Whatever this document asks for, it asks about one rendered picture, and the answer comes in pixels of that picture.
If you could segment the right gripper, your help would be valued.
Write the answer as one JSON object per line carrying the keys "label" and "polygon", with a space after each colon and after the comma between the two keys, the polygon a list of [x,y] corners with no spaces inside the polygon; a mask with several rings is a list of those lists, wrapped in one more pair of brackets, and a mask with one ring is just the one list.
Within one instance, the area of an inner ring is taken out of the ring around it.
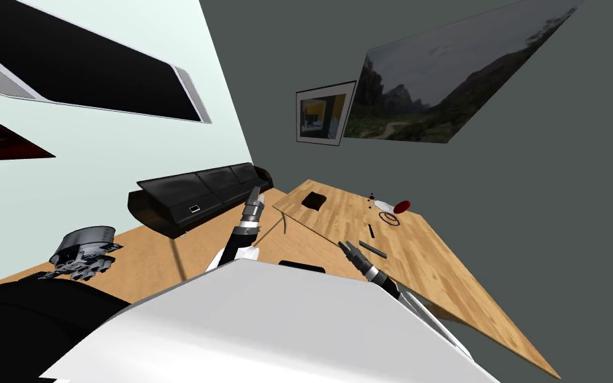
{"label": "right gripper", "polygon": [[359,248],[351,244],[349,241],[338,242],[338,246],[344,253],[345,257],[359,270],[363,275],[375,275],[376,268],[369,260],[360,252]]}

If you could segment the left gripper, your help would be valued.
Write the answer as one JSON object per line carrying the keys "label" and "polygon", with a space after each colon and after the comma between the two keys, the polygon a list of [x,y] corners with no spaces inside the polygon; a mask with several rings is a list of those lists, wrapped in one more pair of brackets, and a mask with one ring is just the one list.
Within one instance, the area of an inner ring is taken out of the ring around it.
{"label": "left gripper", "polygon": [[255,187],[245,203],[245,215],[261,215],[265,208],[265,196],[259,186]]}

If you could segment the dark grey bar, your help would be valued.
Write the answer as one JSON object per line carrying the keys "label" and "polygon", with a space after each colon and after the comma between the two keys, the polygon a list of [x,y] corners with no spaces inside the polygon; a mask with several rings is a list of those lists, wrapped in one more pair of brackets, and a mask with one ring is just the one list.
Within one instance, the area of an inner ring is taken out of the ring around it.
{"label": "dark grey bar", "polygon": [[369,244],[367,244],[367,243],[365,243],[363,241],[359,241],[358,245],[359,245],[359,247],[367,250],[368,252],[370,252],[372,254],[375,254],[376,256],[379,256],[379,257],[381,257],[383,259],[388,259],[388,255],[385,252],[383,252],[383,251],[381,251],[381,250],[379,250],[379,249],[377,249],[377,248],[375,248],[375,247],[373,247],[373,246],[371,246],[371,245],[369,245]]}

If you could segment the black sofa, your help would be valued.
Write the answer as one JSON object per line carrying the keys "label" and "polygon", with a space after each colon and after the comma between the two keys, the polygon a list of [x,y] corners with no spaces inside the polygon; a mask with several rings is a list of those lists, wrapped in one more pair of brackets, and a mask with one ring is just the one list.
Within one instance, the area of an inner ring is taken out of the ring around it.
{"label": "black sofa", "polygon": [[139,181],[128,210],[142,225],[170,239],[247,201],[255,188],[273,188],[270,173],[250,162]]}

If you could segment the light wooden table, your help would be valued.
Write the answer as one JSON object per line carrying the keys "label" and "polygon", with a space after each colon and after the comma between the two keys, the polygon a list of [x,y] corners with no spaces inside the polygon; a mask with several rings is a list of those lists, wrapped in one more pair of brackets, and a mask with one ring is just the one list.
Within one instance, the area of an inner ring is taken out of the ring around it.
{"label": "light wooden table", "polygon": [[[327,197],[319,211],[301,203],[310,192]],[[372,262],[393,280],[543,372],[560,377],[422,216],[401,213],[399,225],[393,226],[366,197],[312,180],[273,206],[333,244],[363,241],[385,252],[388,259],[373,257]]]}

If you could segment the white framed picture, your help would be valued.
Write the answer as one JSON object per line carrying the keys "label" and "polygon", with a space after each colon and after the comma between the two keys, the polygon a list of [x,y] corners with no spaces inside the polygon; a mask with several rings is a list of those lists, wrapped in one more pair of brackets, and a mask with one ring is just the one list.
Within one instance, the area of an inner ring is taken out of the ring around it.
{"label": "white framed picture", "polygon": [[353,80],[297,92],[296,141],[339,146],[356,85]]}

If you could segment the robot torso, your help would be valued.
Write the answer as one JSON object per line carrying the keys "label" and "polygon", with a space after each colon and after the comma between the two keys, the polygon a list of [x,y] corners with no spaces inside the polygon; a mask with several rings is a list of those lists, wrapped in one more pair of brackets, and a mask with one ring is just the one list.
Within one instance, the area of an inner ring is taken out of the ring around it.
{"label": "robot torso", "polygon": [[130,305],[44,377],[72,383],[499,383],[379,286],[251,259]]}

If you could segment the large landscape picture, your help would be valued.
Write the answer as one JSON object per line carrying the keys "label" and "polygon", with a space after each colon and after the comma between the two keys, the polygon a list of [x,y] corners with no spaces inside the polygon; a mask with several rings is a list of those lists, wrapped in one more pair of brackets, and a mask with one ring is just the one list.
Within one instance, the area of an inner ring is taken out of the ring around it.
{"label": "large landscape picture", "polygon": [[369,49],[344,137],[449,142],[583,3],[518,0]]}

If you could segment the black wall television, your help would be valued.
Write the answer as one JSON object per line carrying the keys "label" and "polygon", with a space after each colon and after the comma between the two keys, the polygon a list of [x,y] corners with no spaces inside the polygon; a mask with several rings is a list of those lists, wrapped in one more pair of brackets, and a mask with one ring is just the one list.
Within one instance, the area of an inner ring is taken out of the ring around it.
{"label": "black wall television", "polygon": [[18,0],[0,0],[0,95],[211,122],[183,68]]}

